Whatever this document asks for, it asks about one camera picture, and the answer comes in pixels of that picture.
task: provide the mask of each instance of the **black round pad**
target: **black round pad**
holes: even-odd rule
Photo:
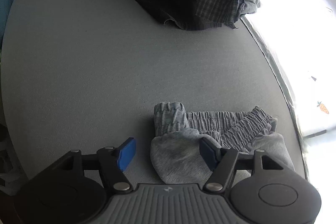
[[[273,183],[262,187],[259,190],[259,197],[268,205],[283,207],[297,200],[297,192],[288,185]]]
[[[257,224],[313,223],[321,207],[317,190],[294,172],[263,170],[230,192],[236,211]]]
[[[14,206],[25,224],[76,224],[96,216],[106,202],[97,182],[71,171],[33,179],[17,193]]]

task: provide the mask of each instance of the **gray sweatpants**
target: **gray sweatpants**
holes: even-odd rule
[[[207,138],[218,148],[233,147],[241,153],[264,149],[294,170],[284,139],[275,132],[277,119],[260,107],[251,112],[186,112],[181,103],[160,103],[154,107],[154,123],[151,160],[167,184],[203,186],[210,177],[212,172],[200,156],[200,138]],[[249,172],[239,170],[234,183],[249,176]]]

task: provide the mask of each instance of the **elastic waistband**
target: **elastic waistband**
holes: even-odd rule
[[[190,128],[210,136],[218,132],[219,136],[215,134],[216,141],[222,147],[232,147],[239,151],[263,133],[267,124],[274,123],[272,116],[258,106],[251,112],[204,111],[188,112],[186,116]]]

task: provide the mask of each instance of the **bright window light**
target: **bright window light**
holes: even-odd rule
[[[334,220],[336,147],[336,15],[325,0],[261,0],[256,14],[246,15],[280,65],[295,96],[310,182],[319,190],[322,208],[316,224]]]

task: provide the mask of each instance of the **carrot print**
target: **carrot print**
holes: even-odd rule
[[[327,108],[325,107],[324,104],[322,104],[321,102],[317,101],[317,107],[320,107],[320,110],[322,110],[324,113],[329,114],[329,111],[327,110]]]

